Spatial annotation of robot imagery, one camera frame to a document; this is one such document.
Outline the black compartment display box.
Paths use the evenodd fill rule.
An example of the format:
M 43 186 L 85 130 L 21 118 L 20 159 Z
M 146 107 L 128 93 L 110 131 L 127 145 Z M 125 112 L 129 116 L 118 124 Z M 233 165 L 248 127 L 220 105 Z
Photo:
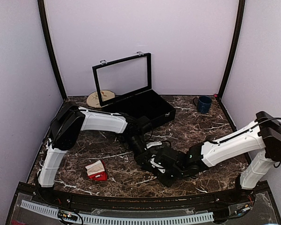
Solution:
M 136 119 L 146 116 L 153 128 L 175 119 L 175 108 L 152 89 L 151 58 L 149 52 L 138 52 L 114 61 L 102 60 L 92 67 L 99 98 L 101 90 L 115 93 L 113 99 L 99 99 L 104 111 L 126 113 Z

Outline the red and white sock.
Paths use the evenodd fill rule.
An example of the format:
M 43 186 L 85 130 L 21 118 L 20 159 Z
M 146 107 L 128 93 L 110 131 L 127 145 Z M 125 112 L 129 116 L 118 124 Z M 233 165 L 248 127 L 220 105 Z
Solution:
M 108 176 L 103 161 L 98 160 L 95 163 L 86 166 L 85 168 L 87 170 L 87 175 L 91 180 L 107 181 Z

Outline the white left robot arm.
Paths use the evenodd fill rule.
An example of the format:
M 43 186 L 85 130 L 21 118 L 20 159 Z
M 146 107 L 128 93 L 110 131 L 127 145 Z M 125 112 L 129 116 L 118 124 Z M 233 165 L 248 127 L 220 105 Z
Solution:
M 175 113 L 174 109 L 170 109 L 169 112 L 151 112 L 136 119 L 126 113 L 102 112 L 79 107 L 75 102 L 66 103 L 50 125 L 46 155 L 37 179 L 41 186 L 39 198 L 46 204 L 53 204 L 57 200 L 56 193 L 50 188 L 54 186 L 64 155 L 75 146 L 81 131 L 108 131 L 122 135 L 138 164 L 143 165 L 148 162 L 145 157 L 149 147 L 142 136 L 174 120 Z

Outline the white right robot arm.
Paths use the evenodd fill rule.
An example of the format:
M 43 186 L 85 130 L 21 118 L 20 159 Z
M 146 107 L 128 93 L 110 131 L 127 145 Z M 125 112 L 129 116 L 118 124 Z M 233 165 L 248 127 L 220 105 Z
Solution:
M 248 168 L 236 180 L 236 188 L 229 194 L 233 203 L 240 203 L 270 167 L 281 162 L 281 118 L 260 111 L 246 127 L 217 140 L 194 145 L 187 153 L 164 146 L 162 142 L 149 142 L 146 147 L 148 150 L 157 148 L 149 155 L 148 162 L 157 172 L 160 182 L 168 187 L 177 178 L 193 178 L 222 161 L 258 150 Z

